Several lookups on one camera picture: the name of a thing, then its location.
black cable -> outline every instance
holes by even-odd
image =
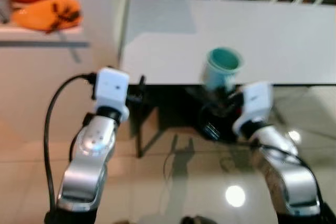
[[[61,91],[68,85],[70,82],[76,79],[87,79],[87,74],[79,74],[77,76],[73,76],[70,79],[66,80],[56,91],[52,100],[49,104],[47,115],[44,124],[44,137],[43,137],[43,152],[44,152],[44,165],[46,169],[46,176],[48,182],[48,190],[49,190],[49,205],[50,205],[50,212],[53,213],[56,210],[56,202],[55,202],[55,193],[54,193],[54,183],[52,181],[52,174],[51,174],[51,167],[50,167],[50,159],[49,159],[49,126],[50,126],[50,117],[52,113],[52,109],[54,108],[55,102],[61,93]]]

shelf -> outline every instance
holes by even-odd
[[[42,31],[29,30],[10,23],[0,25],[0,41],[87,42],[87,39],[80,26],[46,35]]]

teal cup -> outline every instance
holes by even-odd
[[[235,75],[242,67],[239,53],[229,48],[216,48],[208,53],[204,72],[207,90],[224,88],[227,93],[235,89]]]

white table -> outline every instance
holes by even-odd
[[[335,8],[260,1],[130,0],[121,69],[138,83],[199,84],[207,52],[231,47],[237,83],[335,84]]]

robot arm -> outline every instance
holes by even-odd
[[[321,212],[321,197],[312,171],[297,156],[294,143],[266,121],[272,106],[271,86],[255,83],[241,90],[244,106],[233,131],[253,146],[253,165],[263,174],[279,222],[316,222]]]
[[[111,68],[97,73],[96,112],[77,135],[76,153],[64,173],[56,210],[47,214],[45,223],[95,222],[117,129],[129,116],[125,106],[128,83],[127,74]]]

